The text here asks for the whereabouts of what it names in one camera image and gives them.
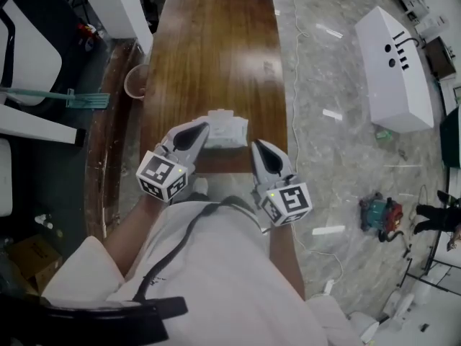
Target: gray floor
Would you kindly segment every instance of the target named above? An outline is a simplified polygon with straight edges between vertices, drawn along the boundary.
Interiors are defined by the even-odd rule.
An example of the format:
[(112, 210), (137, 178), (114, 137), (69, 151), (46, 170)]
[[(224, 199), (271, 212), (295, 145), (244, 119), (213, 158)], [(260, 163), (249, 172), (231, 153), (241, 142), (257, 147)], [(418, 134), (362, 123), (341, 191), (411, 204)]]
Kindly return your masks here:
[[(274, 0), (274, 5), (280, 10), (277, 22), (287, 99), (289, 154), (294, 161), (297, 147), (290, 126), (298, 31), (293, 0)], [(392, 139), (385, 140), (375, 137), (379, 128), (370, 122), (367, 81), (354, 25), (377, 5), (411, 29), (410, 22), (391, 0), (296, 0), (298, 25), (309, 34), (309, 37), (299, 37), (298, 48), (295, 126), (300, 141), (298, 171), (308, 183), (314, 204), (313, 212), (296, 224), (296, 233), (308, 249), (332, 252), (341, 260), (344, 275), (333, 287), (332, 295), (342, 309), (346, 313), (363, 311), (372, 316), (380, 313), (396, 283), (400, 282), (406, 261), (401, 258), (404, 248), (400, 238), (381, 244), (374, 234), (364, 234), (359, 229), (358, 200), (374, 190), (392, 196), (403, 204), (405, 231), (420, 187), (427, 186), (430, 203), (436, 203), (435, 192), (444, 187), (438, 128), (442, 117), (441, 99), (421, 51), (434, 111), (434, 129), (393, 134)], [(328, 34), (325, 27), (339, 32), (342, 38)], [(323, 116), (323, 109), (341, 113), (343, 120)], [(140, 194), (135, 181), (140, 107), (134, 107), (130, 116), (121, 180), (122, 217)], [(248, 175), (210, 176), (209, 183), (210, 195), (216, 199), (231, 191), (251, 202), (252, 182)], [(345, 225), (345, 232), (327, 236), (311, 234), (315, 227), (336, 225)], [(434, 237), (432, 233), (424, 233), (412, 238), (416, 265), (429, 253)], [(299, 244), (297, 254), (307, 297), (321, 291), (328, 279), (341, 274), (333, 257), (305, 251)]]

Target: person's leg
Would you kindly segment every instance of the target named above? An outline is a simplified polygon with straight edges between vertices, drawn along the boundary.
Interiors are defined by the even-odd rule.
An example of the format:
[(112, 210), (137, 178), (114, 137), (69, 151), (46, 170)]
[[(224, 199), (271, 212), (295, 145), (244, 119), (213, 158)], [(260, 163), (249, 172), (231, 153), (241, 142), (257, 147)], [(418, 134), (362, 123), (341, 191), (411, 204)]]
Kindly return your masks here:
[(461, 223), (461, 211), (458, 208), (445, 209), (444, 231), (455, 232), (456, 227)]
[(413, 230), (414, 234), (418, 234), (422, 231), (441, 231), (442, 225), (438, 221), (428, 220), (416, 224), (415, 229)]
[(419, 216), (423, 216), (424, 218), (428, 218), (433, 221), (438, 221), (440, 218), (444, 216), (446, 210), (442, 208), (435, 208), (434, 206), (430, 205), (418, 205), (416, 207), (416, 213)]

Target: white piece on floor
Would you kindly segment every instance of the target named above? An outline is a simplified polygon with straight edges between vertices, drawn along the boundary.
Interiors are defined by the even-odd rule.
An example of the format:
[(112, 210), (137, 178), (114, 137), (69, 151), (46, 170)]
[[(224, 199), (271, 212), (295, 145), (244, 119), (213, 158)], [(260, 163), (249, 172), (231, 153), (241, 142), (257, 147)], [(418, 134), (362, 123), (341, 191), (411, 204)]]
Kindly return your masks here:
[(355, 26), (367, 76), (371, 121), (398, 133), (434, 127), (423, 66), (408, 30), (380, 7)]
[(334, 285), (334, 280), (328, 280), (328, 282), (325, 285), (325, 288), (323, 289), (323, 293), (325, 295), (329, 295), (331, 293), (331, 289), (333, 288)]
[(319, 234), (337, 234), (343, 232), (346, 229), (345, 226), (332, 226), (332, 227), (319, 227), (312, 230), (312, 235), (317, 236)]
[(337, 120), (343, 120), (343, 115), (339, 114), (338, 112), (332, 112), (331, 110), (323, 109), (323, 115), (326, 115), (327, 117), (332, 117)]
[(248, 146), (246, 134), (248, 120), (234, 117), (233, 110), (210, 110), (207, 116), (197, 120), (210, 125), (210, 134), (205, 148), (240, 148)]

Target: mop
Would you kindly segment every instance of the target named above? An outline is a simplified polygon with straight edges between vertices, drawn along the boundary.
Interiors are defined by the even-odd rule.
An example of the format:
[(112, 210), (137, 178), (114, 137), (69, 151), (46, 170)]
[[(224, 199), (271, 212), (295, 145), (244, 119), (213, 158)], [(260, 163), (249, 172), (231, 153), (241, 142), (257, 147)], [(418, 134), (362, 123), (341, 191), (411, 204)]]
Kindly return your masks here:
[(0, 93), (61, 99), (66, 101), (66, 107), (72, 109), (106, 109), (110, 97), (110, 94), (74, 94), (73, 89), (69, 89), (67, 94), (59, 94), (31, 89), (0, 87)]

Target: white cable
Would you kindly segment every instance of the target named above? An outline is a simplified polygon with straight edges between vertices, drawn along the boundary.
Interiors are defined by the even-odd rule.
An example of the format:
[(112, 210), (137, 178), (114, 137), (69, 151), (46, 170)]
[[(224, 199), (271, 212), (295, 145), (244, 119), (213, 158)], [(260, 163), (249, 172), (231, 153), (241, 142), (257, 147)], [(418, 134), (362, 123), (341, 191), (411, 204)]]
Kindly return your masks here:
[[(295, 129), (295, 122), (296, 122), (296, 102), (297, 102), (297, 88), (296, 88), (296, 83), (297, 83), (297, 79), (298, 79), (298, 72), (297, 72), (297, 68), (298, 66), (300, 65), (300, 56), (299, 56), (299, 53), (298, 53), (298, 48), (299, 48), (299, 37), (300, 36), (303, 36), (303, 37), (310, 37), (310, 35), (307, 33), (307, 32), (304, 32), (303, 30), (300, 29), (299, 25), (297, 24), (297, 6), (296, 6), (296, 0), (293, 0), (293, 5), (295, 7), (295, 26), (296, 26), (296, 29), (297, 31), (299, 32), (297, 35), (296, 35), (296, 48), (295, 48), (295, 55), (296, 55), (296, 65), (295, 65), (295, 80), (293, 81), (293, 90), (295, 92), (295, 98), (293, 99), (293, 104), (292, 104), (292, 108), (293, 108), (293, 118), (292, 118), (292, 122), (291, 122), (291, 128), (293, 129), (293, 134), (295, 135), (295, 141), (296, 141), (296, 160), (295, 160), (295, 172), (297, 173), (297, 162), (298, 162), (298, 159), (299, 159), (299, 155), (300, 155), (300, 143), (299, 143), (299, 140), (297, 139), (297, 133), (296, 133), (296, 129)], [(338, 277), (338, 279), (336, 279), (334, 281), (334, 284), (338, 283), (342, 278), (343, 278), (343, 274), (344, 274), (344, 268), (343, 268), (343, 265), (341, 263), (341, 261), (338, 259), (338, 257), (335, 255), (335, 254), (332, 254), (332, 253), (328, 253), (328, 252), (319, 252), (319, 251), (316, 251), (316, 250), (309, 250), (307, 249), (304, 244), (297, 238), (296, 236), (296, 229), (295, 229), (295, 226), (292, 224), (292, 230), (293, 230), (293, 236), (295, 237), (295, 241), (301, 245), (303, 247), (303, 249), (307, 252), (314, 252), (316, 254), (319, 254), (319, 255), (326, 255), (326, 256), (333, 256), (336, 261), (339, 263), (339, 267), (341, 268), (341, 275)]]
[(338, 257), (336, 256), (336, 254), (332, 254), (330, 252), (320, 252), (320, 251), (317, 251), (317, 250), (309, 250), (309, 249), (306, 249), (306, 247), (304, 246), (304, 244), (299, 240), (297, 239), (297, 236), (296, 236), (296, 230), (295, 230), (295, 226), (292, 225), (292, 228), (293, 228), (293, 236), (295, 237), (295, 240), (298, 244), (300, 244), (303, 249), (307, 252), (314, 252), (316, 254), (319, 254), (319, 255), (326, 255), (326, 256), (332, 256), (336, 259), (336, 261), (339, 263), (339, 267), (341, 268), (341, 275), (338, 277), (337, 280), (334, 280), (334, 283), (337, 284), (342, 278), (343, 278), (343, 274), (344, 274), (344, 268), (343, 268), (343, 265), (341, 263), (341, 261), (338, 259)]
[(300, 29), (300, 27), (297, 25), (297, 7), (296, 7), (296, 0), (293, 0), (293, 6), (295, 7), (295, 26), (296, 29), (299, 31), (299, 33), (296, 35), (296, 49), (295, 49), (295, 55), (296, 55), (296, 65), (295, 65), (295, 81), (293, 82), (293, 90), (295, 91), (295, 98), (293, 99), (293, 118), (291, 122), (291, 128), (293, 129), (293, 134), (295, 135), (295, 140), (296, 140), (296, 160), (295, 160), (295, 172), (297, 173), (297, 161), (300, 156), (300, 143), (299, 140), (297, 139), (297, 133), (295, 129), (295, 121), (296, 121), (296, 102), (297, 102), (297, 89), (296, 89), (296, 83), (297, 83), (297, 68), (300, 65), (300, 56), (297, 51), (300, 45), (299, 37), (310, 37), (307, 32), (304, 32)]

